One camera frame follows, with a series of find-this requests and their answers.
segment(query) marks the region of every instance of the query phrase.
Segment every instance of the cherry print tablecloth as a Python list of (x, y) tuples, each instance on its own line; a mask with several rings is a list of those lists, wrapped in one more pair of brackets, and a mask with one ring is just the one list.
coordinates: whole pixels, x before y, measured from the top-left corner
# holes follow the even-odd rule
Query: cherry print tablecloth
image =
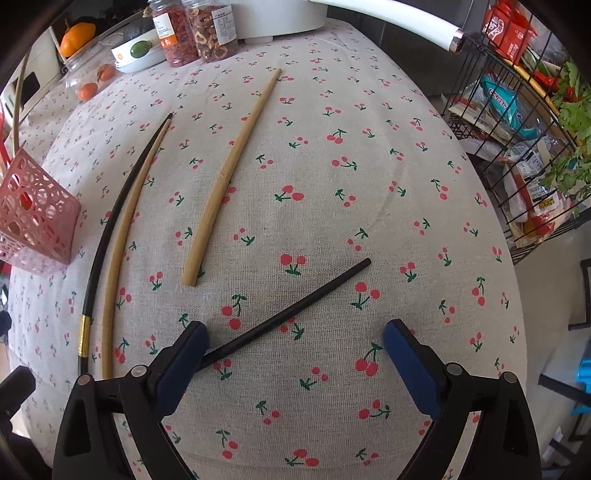
[[(275, 67), (284, 72), (232, 177), (199, 285), (182, 286), (217, 171)], [(49, 278), (15, 271), (11, 289), (12, 364), (37, 377), (25, 413), (47, 462), (76, 379), (100, 233), (171, 111), (121, 270), (116, 375), (149, 363), (191, 320), (207, 325), (215, 348), (372, 259), (328, 298), (195, 376), (164, 425), (196, 477), (395, 478), (430, 421), (383, 350), (392, 318), (444, 362), (491, 377), (510, 369), (525, 384), (517, 282), (484, 189), (423, 94), (350, 25), (330, 20), (219, 63), (161, 64), (73, 102), (51, 92), (23, 132), (82, 203), (73, 262)], [(99, 300), (91, 338), (98, 377), (104, 307)], [(125, 419), (116, 420), (135, 473), (147, 478)], [(470, 416), (468, 434), (477, 422)], [(464, 441), (446, 478), (466, 454)]]

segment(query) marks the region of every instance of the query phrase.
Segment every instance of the green vegetables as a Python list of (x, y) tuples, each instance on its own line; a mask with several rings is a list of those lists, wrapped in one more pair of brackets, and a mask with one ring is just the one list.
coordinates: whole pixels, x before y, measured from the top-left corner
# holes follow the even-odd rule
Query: green vegetables
[(573, 200), (583, 200), (591, 194), (591, 87), (572, 61), (564, 64), (553, 101), (560, 108), (560, 125), (573, 136), (577, 147), (555, 159), (540, 183), (556, 186)]

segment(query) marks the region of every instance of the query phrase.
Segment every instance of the plastic container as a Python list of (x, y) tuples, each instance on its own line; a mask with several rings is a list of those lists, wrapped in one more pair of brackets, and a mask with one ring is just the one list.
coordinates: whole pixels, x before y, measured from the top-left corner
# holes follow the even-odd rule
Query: plastic container
[(22, 148), (0, 184), (0, 260), (35, 274), (69, 265), (80, 202)]
[(116, 78), (115, 62), (110, 44), (99, 42), (76, 54), (68, 64), (64, 78), (67, 89), (74, 90), (81, 102), (93, 98)]
[(152, 18), (160, 44), (171, 67), (181, 67), (199, 58), (187, 14), (177, 0), (150, 0)]
[(218, 61), (238, 53), (232, 6), (224, 0), (183, 0), (199, 55)]

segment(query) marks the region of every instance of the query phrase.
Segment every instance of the floor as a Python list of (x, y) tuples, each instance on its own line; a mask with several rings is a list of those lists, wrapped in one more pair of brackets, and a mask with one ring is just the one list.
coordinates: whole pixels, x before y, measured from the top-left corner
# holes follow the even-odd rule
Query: floor
[(574, 402), (537, 385), (543, 372), (574, 385), (591, 329), (569, 332), (584, 321), (582, 259), (591, 257), (591, 222), (542, 244), (515, 267), (527, 339), (527, 400), (543, 452), (556, 429), (568, 435)]

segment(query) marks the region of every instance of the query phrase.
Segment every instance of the blue package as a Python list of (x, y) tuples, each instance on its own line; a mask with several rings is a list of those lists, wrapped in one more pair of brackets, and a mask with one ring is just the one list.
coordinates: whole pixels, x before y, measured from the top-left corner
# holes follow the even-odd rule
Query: blue package
[(490, 98), (490, 104), (493, 110), (505, 121), (513, 131), (517, 131), (524, 140), (535, 140), (538, 138), (536, 128), (527, 128), (523, 126), (523, 116), (519, 111), (519, 99), (517, 95), (497, 82), (492, 75), (484, 75), (480, 79), (480, 85), (487, 98)]

